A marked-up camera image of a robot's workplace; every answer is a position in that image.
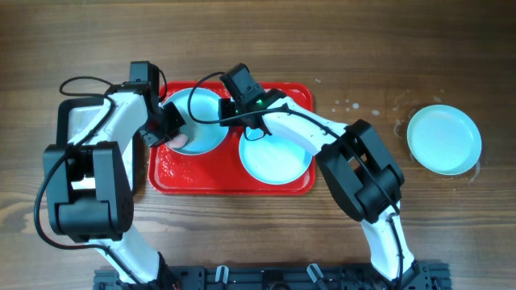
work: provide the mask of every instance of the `black cable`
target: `black cable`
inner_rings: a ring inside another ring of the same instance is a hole
[[[394,225],[393,216],[396,216],[396,214],[391,213],[389,217],[387,218],[387,222],[390,224],[390,228],[393,230],[394,238],[396,239],[396,245],[397,245],[397,255],[399,256],[399,274],[397,275],[397,283],[396,283],[396,289],[401,290],[402,289],[402,282],[403,282],[403,259],[405,258],[403,256],[403,249],[402,249],[402,242],[400,241],[400,237],[397,235],[396,226]]]
[[[167,97],[167,92],[169,91],[169,88],[167,87],[167,79],[164,77],[164,72],[160,69],[160,74],[161,74],[161,77],[163,77],[163,82],[164,82],[164,94],[163,94],[163,97],[160,97],[160,102],[162,102],[165,97]]]
[[[106,123],[106,121],[110,118],[110,116],[114,112],[114,108],[116,107],[116,104],[114,103],[113,99],[110,97],[107,97],[106,95],[100,94],[100,93],[68,93],[63,91],[63,88],[70,82],[75,80],[94,80],[94,81],[100,81],[104,84],[107,84],[109,86],[113,85],[109,81],[105,81],[103,79],[97,78],[97,77],[73,77],[68,79],[67,81],[63,82],[61,86],[59,87],[59,92],[64,94],[65,96],[70,97],[101,97],[107,101],[110,102],[110,108],[108,109],[107,113],[102,117],[100,122],[97,123],[97,125],[94,126],[94,128],[79,142],[73,144],[71,147],[68,147],[65,153],[56,161],[56,163],[50,168],[48,171],[48,174],[44,177],[43,182],[41,183],[40,190],[38,191],[38,194],[35,198],[34,203],[34,225],[35,230],[38,233],[38,235],[43,239],[48,245],[55,247],[57,249],[61,250],[84,250],[84,249],[99,249],[106,253],[106,255],[109,255],[113,261],[122,269],[122,271],[126,272],[131,279],[135,281],[136,284],[138,284],[141,288],[144,286],[141,284],[141,282],[136,278],[136,276],[129,270],[129,268],[126,267],[120,261],[120,259],[110,250],[108,246],[103,245],[63,245],[59,244],[58,242],[54,242],[51,240],[43,231],[43,228],[41,227],[41,220],[40,220],[40,207],[41,207],[41,200],[43,199],[44,192],[48,186],[48,183],[52,179],[53,175],[56,173],[59,166],[63,164],[68,158],[70,158],[76,151],[78,151],[81,146],[87,142],[89,139],[91,139],[97,131]]]
[[[208,80],[208,79],[210,79],[212,77],[218,76],[218,75],[222,75],[222,74],[224,74],[224,72],[213,72],[213,73],[203,77],[200,81],[197,82],[197,84],[195,84],[193,86],[192,90],[190,91],[190,95],[188,96],[188,102],[186,104],[186,107],[188,109],[188,115],[195,122],[199,122],[201,124],[218,124],[218,123],[220,123],[222,121],[222,120],[213,120],[213,121],[199,120],[198,118],[195,118],[194,115],[192,114],[192,96],[194,95],[195,90],[199,86],[201,86],[202,83],[205,82],[206,80]],[[239,118],[242,118],[242,115],[231,117],[231,118],[225,118],[223,121],[228,121],[228,120],[232,120],[232,119],[239,119]]]

